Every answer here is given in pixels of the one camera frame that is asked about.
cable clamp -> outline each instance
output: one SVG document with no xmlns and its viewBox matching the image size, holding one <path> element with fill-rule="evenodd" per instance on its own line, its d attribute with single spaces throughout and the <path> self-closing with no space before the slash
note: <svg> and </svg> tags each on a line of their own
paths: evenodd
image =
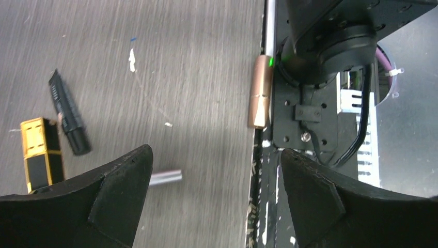
<svg viewBox="0 0 438 248">
<path fill-rule="evenodd" d="M 400 69 L 394 69 L 394 70 L 391 70 L 391 71 L 385 73 L 385 76 L 395 76 L 395 75 L 403 74 L 403 73 L 404 73 L 404 69 L 400 68 Z"/>
</svg>

black cable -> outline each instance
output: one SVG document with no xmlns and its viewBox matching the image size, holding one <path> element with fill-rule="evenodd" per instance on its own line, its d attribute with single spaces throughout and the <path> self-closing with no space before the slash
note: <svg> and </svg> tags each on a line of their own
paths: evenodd
<svg viewBox="0 0 438 248">
<path fill-rule="evenodd" d="M 357 153 L 360 146 L 364 143 L 365 137 L 367 136 L 367 127 L 368 127 L 368 116 L 369 116 L 369 102 L 370 102 L 370 92 L 371 92 L 371 76 L 372 69 L 371 65 L 366 65 L 364 67 L 364 83 L 362 88 L 362 110 L 361 110 L 361 121 L 359 123 L 359 131 L 356 139 L 351 144 L 351 146 L 347 149 L 347 151 L 342 154 L 338 160 L 333 165 L 330 165 L 331 168 L 339 168 L 343 166 L 354 154 Z"/>
</svg>

yellow and black box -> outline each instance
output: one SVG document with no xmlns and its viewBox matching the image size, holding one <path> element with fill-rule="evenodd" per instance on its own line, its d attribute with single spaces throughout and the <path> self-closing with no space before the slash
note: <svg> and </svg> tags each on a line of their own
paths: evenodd
<svg viewBox="0 0 438 248">
<path fill-rule="evenodd" d="M 29 194 L 64 180 L 56 121 L 36 118 L 20 124 Z"/>
</svg>

copper battery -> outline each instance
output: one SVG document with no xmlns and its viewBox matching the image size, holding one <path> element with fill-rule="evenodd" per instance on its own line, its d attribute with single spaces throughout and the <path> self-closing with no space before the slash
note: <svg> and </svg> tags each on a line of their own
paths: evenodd
<svg viewBox="0 0 438 248">
<path fill-rule="evenodd" d="M 273 58 L 267 55 L 257 57 L 254 64 L 253 84 L 249 100 L 248 126 L 263 129 L 269 118 Z"/>
</svg>

floor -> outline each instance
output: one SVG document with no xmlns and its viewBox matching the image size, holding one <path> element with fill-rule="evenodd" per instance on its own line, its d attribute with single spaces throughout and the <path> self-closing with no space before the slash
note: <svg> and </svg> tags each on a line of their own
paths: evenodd
<svg viewBox="0 0 438 248">
<path fill-rule="evenodd" d="M 20 122 L 56 117 L 48 80 L 58 68 L 93 146 L 74 157 L 61 135 L 67 178 L 144 143 L 154 171 L 183 171 L 148 191 L 134 247 L 243 247 L 263 5 L 0 1 L 0 195 L 27 193 Z"/>
</svg>

